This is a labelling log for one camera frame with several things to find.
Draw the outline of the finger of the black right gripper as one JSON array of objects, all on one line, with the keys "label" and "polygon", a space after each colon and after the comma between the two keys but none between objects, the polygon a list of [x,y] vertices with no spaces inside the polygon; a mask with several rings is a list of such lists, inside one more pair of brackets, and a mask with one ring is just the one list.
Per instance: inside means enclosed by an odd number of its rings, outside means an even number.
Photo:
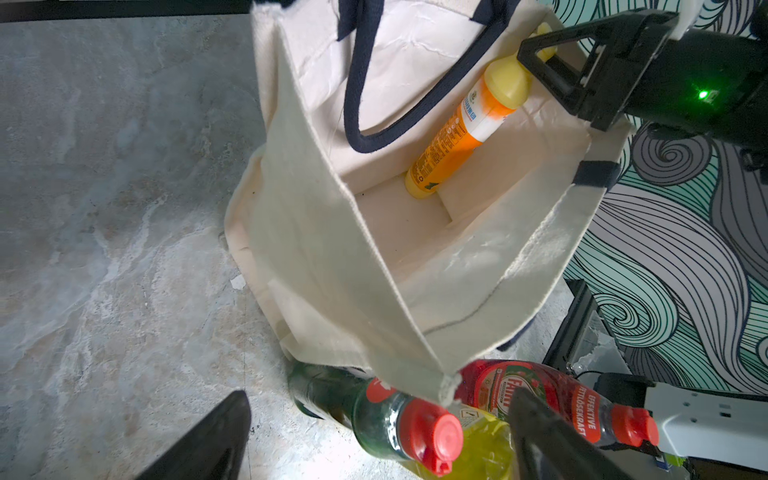
[{"label": "finger of the black right gripper", "polygon": [[[558,55],[560,47],[579,48],[581,40],[592,48],[581,67]],[[557,31],[537,33],[524,40],[517,59],[570,114],[606,112],[606,20],[594,20]]]}]

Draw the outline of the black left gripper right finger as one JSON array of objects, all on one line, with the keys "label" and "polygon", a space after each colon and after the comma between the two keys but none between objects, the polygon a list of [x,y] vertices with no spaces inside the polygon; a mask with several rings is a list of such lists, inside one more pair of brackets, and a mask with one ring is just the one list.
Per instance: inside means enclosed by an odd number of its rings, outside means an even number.
[{"label": "black left gripper right finger", "polygon": [[627,479],[597,443],[636,445],[636,409],[585,386],[560,392],[555,410],[526,388],[511,395],[507,420],[521,479]]}]

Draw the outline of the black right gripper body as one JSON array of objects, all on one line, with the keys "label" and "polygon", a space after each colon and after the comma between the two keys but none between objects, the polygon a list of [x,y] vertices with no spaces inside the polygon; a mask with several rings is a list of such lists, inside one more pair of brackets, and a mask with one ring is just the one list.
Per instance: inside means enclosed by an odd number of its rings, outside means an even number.
[{"label": "black right gripper body", "polygon": [[767,144],[767,11],[751,37],[692,29],[677,14],[634,9],[586,24],[594,41],[578,117],[602,130],[627,113],[741,147]]}]

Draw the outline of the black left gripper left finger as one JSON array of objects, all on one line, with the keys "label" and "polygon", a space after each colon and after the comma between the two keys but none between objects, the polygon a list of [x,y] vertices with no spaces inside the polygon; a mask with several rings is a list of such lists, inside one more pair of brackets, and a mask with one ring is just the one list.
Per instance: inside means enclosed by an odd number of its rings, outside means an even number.
[{"label": "black left gripper left finger", "polygon": [[237,479],[250,427],[246,392],[235,390],[137,479]]}]

